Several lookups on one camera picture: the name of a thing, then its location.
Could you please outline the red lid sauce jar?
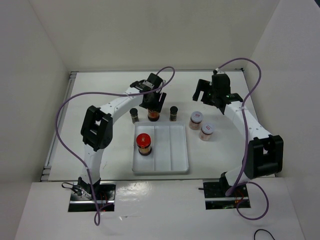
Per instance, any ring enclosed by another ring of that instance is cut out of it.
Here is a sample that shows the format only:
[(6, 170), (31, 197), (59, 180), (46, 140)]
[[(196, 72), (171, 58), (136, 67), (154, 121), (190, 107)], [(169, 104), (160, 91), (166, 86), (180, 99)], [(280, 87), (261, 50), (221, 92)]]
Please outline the red lid sauce jar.
[(138, 152), (143, 156), (148, 156), (152, 152), (151, 137), (147, 133), (141, 133), (136, 137)]
[(148, 109), (148, 113), (147, 113), (147, 118), (151, 121), (151, 122), (156, 122), (159, 120), (160, 118), (160, 113), (155, 111), (155, 110), (150, 110)]

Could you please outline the white lid spice jar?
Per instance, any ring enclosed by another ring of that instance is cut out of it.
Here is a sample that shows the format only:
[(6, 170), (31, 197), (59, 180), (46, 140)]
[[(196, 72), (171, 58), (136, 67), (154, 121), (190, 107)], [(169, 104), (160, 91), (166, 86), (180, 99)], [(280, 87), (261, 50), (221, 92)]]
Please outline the white lid spice jar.
[(194, 111), (189, 120), (189, 128), (192, 130), (198, 130), (204, 119), (203, 114), (200, 111)]
[(200, 132), (199, 132), (199, 138), (202, 141), (209, 141), (212, 137), (213, 133), (215, 131), (215, 127), (212, 123), (206, 122), (202, 125)]

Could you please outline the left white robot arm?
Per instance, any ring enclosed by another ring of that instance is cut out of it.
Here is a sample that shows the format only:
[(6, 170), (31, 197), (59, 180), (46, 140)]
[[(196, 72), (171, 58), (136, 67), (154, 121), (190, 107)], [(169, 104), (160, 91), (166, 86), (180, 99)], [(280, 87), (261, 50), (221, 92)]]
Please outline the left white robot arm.
[(92, 105), (87, 109), (80, 131), (85, 166), (78, 178), (78, 185), (88, 200), (94, 200), (100, 193), (102, 156), (112, 141), (114, 123), (136, 106), (159, 113), (166, 98), (166, 94), (159, 89), (163, 85), (164, 80), (151, 73), (147, 79), (130, 84), (124, 93), (111, 102), (100, 107)]

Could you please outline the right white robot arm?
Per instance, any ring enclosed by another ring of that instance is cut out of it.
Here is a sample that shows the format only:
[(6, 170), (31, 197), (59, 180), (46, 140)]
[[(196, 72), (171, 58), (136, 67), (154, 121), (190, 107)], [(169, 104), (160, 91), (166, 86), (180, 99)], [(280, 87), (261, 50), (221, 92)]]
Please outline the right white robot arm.
[(244, 136), (244, 160), (219, 178), (218, 189), (223, 196), (231, 196), (242, 183), (282, 171), (284, 140), (267, 131), (246, 108), (240, 95), (231, 92), (227, 74), (215, 73), (210, 81), (199, 79), (192, 99), (219, 109)]

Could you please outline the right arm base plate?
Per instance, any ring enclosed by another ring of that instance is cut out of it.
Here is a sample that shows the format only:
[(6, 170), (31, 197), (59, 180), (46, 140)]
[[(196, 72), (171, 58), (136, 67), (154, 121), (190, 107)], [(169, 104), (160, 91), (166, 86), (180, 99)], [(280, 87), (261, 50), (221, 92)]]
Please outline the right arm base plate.
[(235, 189), (232, 195), (226, 196), (223, 184), (217, 179), (204, 180), (202, 187), (198, 188), (204, 195), (206, 210), (227, 210), (239, 208), (250, 208), (249, 193), (246, 186)]

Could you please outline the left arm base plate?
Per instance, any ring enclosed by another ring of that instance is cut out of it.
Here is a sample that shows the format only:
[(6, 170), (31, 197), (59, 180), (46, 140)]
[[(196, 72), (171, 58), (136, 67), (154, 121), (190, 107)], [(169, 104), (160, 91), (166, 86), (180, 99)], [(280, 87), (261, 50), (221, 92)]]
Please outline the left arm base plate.
[[(68, 212), (95, 212), (96, 206), (92, 196), (80, 189), (75, 183), (63, 182), (61, 187), (71, 190)], [(115, 210), (115, 184), (101, 184), (96, 194), (98, 208), (102, 212), (113, 212)]]

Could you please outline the black lid pepper bottle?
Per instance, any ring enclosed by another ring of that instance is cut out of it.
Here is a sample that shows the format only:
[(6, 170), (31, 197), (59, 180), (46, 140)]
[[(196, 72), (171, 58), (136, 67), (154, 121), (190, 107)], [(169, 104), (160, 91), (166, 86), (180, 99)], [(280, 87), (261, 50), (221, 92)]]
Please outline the black lid pepper bottle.
[(178, 108), (176, 106), (170, 107), (169, 120), (175, 122), (177, 120)]
[(131, 108), (129, 113), (133, 124), (139, 121), (138, 110), (136, 108)]

